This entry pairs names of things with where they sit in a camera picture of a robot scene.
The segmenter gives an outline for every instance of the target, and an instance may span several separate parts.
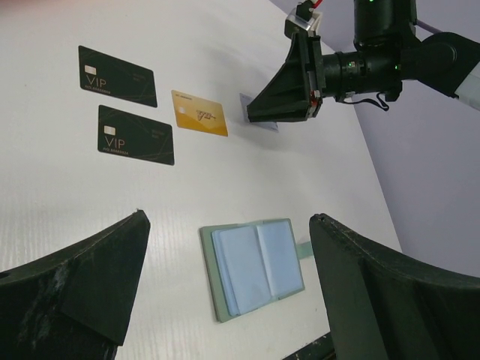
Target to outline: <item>small card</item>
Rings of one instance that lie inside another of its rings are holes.
[[[227,123],[221,103],[172,91],[177,125],[180,128],[204,131],[228,137]]]
[[[100,105],[98,151],[173,165],[172,126]]]
[[[248,118],[247,106],[248,106],[249,103],[252,102],[252,100],[253,100],[252,97],[240,93],[241,109],[243,111],[243,119],[245,120],[245,122],[247,122],[248,124],[260,126],[261,128],[264,128],[264,129],[267,129],[267,130],[275,131],[277,133],[278,132],[278,124],[274,121],[250,122],[250,119]]]
[[[80,88],[157,107],[153,71],[79,46]]]

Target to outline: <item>white surface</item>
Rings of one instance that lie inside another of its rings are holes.
[[[480,110],[480,63],[460,84],[455,94],[462,103]]]
[[[326,212],[399,248],[352,107],[327,100],[280,133],[243,122],[239,92],[260,91],[289,49],[284,17],[258,0],[1,1],[0,271],[140,208],[152,227],[117,359],[278,360],[326,333],[313,259],[304,292],[216,323],[198,236],[291,218],[304,242]],[[81,90],[79,45],[152,69],[159,108]],[[229,137],[177,128],[172,89],[220,101]],[[174,125],[175,166],[99,153],[99,104]]]

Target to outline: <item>cable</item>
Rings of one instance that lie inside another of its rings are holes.
[[[362,103],[367,103],[367,104],[372,104],[375,105],[376,107],[382,109],[383,111],[389,111],[390,106],[380,97],[380,95],[385,95],[383,92],[379,92],[376,94],[376,98],[378,99],[378,102],[373,100],[373,99],[363,99],[360,101],[352,101],[352,102],[346,102],[345,100],[341,100],[340,102],[342,104],[347,104],[347,105],[356,105],[356,104],[362,104]]]
[[[439,34],[441,32],[438,28],[434,28],[433,26],[430,26],[430,25],[428,25],[425,22],[420,21],[420,20],[417,20],[417,26],[419,28],[422,28],[422,29],[428,31],[428,32],[431,32],[432,34]]]

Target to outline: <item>purple wall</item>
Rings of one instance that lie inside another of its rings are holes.
[[[272,1],[283,10],[296,3]],[[420,20],[480,41],[480,1],[418,0],[417,8]],[[325,0],[320,9],[323,40],[351,50],[353,0]],[[404,84],[390,112],[355,108],[403,252],[480,276],[480,112],[417,82]]]

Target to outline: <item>black vip card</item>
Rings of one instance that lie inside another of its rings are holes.
[[[100,105],[98,151],[173,165],[172,126]]]
[[[83,46],[78,50],[82,89],[157,107],[153,71]]]

